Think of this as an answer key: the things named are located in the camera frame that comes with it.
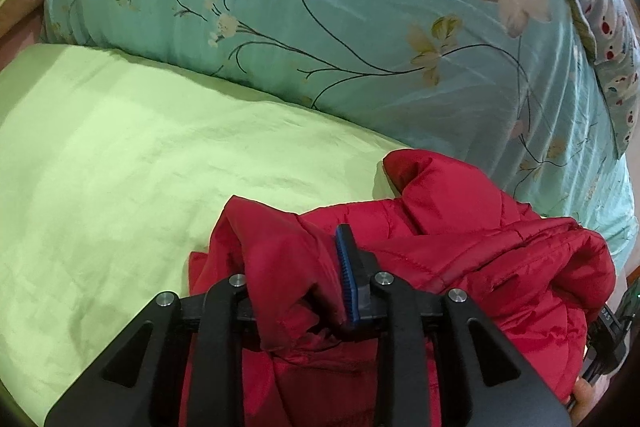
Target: pillow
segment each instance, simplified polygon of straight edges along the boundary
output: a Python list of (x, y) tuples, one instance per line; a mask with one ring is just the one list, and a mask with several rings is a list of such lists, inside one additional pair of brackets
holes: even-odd
[(566, 0), (47, 0), (46, 35), (464, 160), (539, 214), (601, 231), (618, 267), (635, 240), (622, 149)]
[(394, 197), (402, 147), (121, 52), (36, 44), (0, 73), (0, 380), (42, 425), (233, 194), (291, 212)]
[(607, 100), (616, 145), (624, 152), (638, 117), (638, 39), (625, 0), (570, 0)]

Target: metal screw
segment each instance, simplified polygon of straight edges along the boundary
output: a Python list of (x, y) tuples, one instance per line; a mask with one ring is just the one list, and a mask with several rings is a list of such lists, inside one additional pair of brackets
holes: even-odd
[(378, 272), (375, 274), (374, 279), (378, 284), (386, 286), (387, 284), (391, 284), (394, 281), (394, 276), (389, 272)]
[(449, 290), (449, 293), (447, 295), (449, 295), (449, 299), (451, 299), (453, 302), (464, 302), (468, 297), (466, 292), (464, 290), (461, 290), (460, 288), (453, 288)]
[(232, 275), (229, 277), (229, 284), (236, 288), (244, 286), (246, 284), (246, 275), (244, 275), (244, 273), (236, 273), (235, 275)]
[(174, 299), (175, 296), (171, 292), (162, 292), (156, 296), (156, 304), (158, 306), (168, 306)]

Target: green bed sheet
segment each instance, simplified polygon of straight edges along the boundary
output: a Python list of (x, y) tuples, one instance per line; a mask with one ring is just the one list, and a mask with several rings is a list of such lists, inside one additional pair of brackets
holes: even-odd
[(0, 379), (42, 425), (238, 194), (291, 212), (393, 197), (398, 142), (122, 52), (40, 44), (0, 73)]

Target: red puffer jacket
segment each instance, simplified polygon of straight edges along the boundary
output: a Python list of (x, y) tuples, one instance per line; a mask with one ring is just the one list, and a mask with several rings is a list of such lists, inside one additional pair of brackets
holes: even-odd
[[(607, 245), (570, 217), (542, 219), (478, 169), (417, 150), (384, 160), (395, 200), (318, 208), (303, 216), (232, 198), (209, 253), (193, 253), (191, 293), (244, 272), (263, 352), (243, 354), (247, 427), (372, 425), (376, 344), (308, 333), (308, 292), (344, 320), (334, 233), (349, 223), (382, 269), (414, 287), (465, 289), (523, 352), (558, 398), (582, 365), (587, 321), (614, 286)], [(433, 364), (433, 425), (440, 425)]]

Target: teal floral pillowcase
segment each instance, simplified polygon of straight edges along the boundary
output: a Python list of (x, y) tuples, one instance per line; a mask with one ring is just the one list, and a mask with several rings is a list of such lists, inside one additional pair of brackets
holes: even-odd
[(46, 33), (220, 76), (455, 156), (518, 197), (536, 194), (541, 208), (557, 203), (550, 188), (569, 169), (599, 164), (591, 153), (576, 159), (586, 130), (611, 150), (604, 106), (566, 89), (571, 78), (586, 93), (597, 84), (565, 0), (47, 0)]

